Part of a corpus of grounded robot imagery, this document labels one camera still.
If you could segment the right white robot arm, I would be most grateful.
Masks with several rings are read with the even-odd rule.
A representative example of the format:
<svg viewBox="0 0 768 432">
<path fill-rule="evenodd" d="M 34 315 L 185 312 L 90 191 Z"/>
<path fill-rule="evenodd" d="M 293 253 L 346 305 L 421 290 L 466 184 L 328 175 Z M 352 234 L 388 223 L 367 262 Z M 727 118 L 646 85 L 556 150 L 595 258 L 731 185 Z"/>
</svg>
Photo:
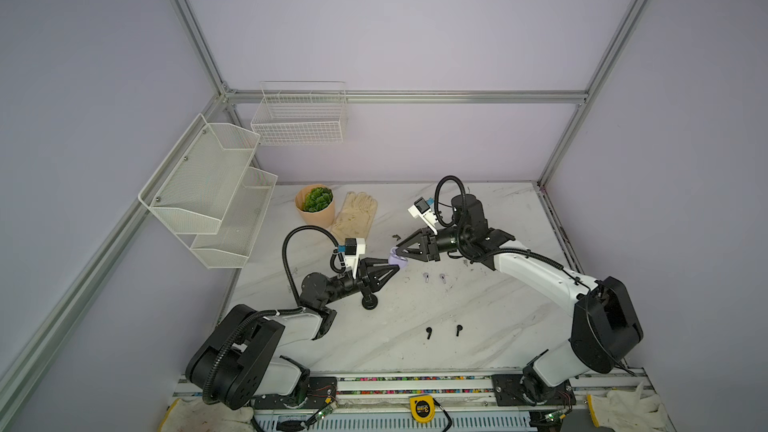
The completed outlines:
<svg viewBox="0 0 768 432">
<path fill-rule="evenodd" d="M 459 190 L 451 199 L 450 217 L 443 218 L 439 210 L 439 194 L 417 199 L 409 212 L 425 225 L 397 244 L 397 256 L 437 262 L 456 253 L 470 263 L 522 281 L 572 320 L 567 339 L 524 367 L 519 381 L 522 401 L 542 405 L 572 378 L 622 367 L 624 358 L 644 338 L 625 284 L 612 276 L 596 279 L 581 274 L 533 251 L 513 234 L 491 227 L 482 202 L 466 191 L 458 177 L 443 177 L 436 191 L 448 182 Z"/>
</svg>

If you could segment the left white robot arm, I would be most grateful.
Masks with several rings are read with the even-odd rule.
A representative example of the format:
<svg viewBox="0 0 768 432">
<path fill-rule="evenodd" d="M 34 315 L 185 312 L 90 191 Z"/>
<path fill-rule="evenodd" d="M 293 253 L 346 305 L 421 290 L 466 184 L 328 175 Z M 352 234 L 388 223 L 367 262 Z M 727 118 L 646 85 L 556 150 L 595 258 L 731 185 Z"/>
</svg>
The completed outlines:
<svg viewBox="0 0 768 432">
<path fill-rule="evenodd" d="M 333 277 L 313 272 L 301 285 L 295 283 L 288 246 L 303 231 L 318 232 L 331 241 Z M 400 271 L 400 266 L 388 259 L 367 257 L 362 238 L 339 242 L 330 231 L 316 225 L 290 231 L 282 243 L 281 259 L 295 306 L 259 311 L 240 304 L 226 314 L 185 371 L 187 381 L 200 388 L 204 404 L 238 410 L 265 396 L 282 400 L 288 408 L 303 405 L 310 397 L 311 371 L 280 350 L 323 338 L 337 315 L 330 303 L 360 294 L 363 308 L 375 309 L 376 293 Z"/>
</svg>

